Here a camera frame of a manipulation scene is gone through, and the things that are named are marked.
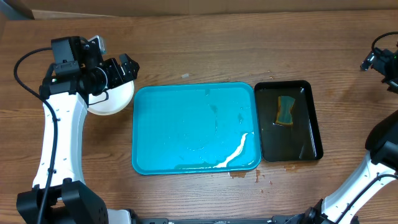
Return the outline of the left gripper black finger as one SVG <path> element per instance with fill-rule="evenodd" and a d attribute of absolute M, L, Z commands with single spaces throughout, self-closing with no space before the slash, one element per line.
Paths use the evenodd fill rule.
<path fill-rule="evenodd" d="M 121 54 L 119 56 L 121 61 L 121 68 L 123 71 L 122 79 L 124 82 L 130 82 L 137 78 L 138 71 L 140 69 L 139 64 L 134 61 L 127 54 Z"/>
<path fill-rule="evenodd" d="M 111 75 L 111 84 L 124 84 L 126 82 L 123 70 L 115 58 L 109 59 L 109 74 Z"/>

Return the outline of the white plate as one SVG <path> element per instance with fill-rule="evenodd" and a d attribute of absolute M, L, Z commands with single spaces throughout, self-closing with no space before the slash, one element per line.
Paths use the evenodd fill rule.
<path fill-rule="evenodd" d="M 130 81 L 98 96 L 89 95 L 88 111 L 100 116 L 112 115 L 123 110 L 133 96 L 134 82 Z"/>

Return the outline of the green yellow sponge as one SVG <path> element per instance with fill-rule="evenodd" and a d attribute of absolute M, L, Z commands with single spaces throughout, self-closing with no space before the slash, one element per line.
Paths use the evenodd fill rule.
<path fill-rule="evenodd" d="M 277 99 L 277 114 L 275 124 L 281 126 L 293 125 L 292 110 L 295 104 L 295 98 L 291 96 L 279 96 Z"/>

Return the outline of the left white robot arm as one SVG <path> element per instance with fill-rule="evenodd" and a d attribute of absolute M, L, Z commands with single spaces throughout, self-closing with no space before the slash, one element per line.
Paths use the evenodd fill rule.
<path fill-rule="evenodd" d="M 40 165 L 17 211 L 26 223 L 138 223 L 132 210 L 108 208 L 86 186 L 82 142 L 88 113 L 107 116 L 130 103 L 139 64 L 126 54 L 104 59 L 100 36 L 53 39 L 50 51 L 54 61 L 35 92 L 45 115 Z"/>

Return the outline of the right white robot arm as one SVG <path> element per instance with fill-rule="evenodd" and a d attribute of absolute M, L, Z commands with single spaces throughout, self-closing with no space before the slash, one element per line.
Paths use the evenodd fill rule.
<path fill-rule="evenodd" d="M 365 149 L 364 159 L 338 190 L 284 223 L 357 223 L 360 208 L 397 179 L 397 112 L 372 129 Z"/>

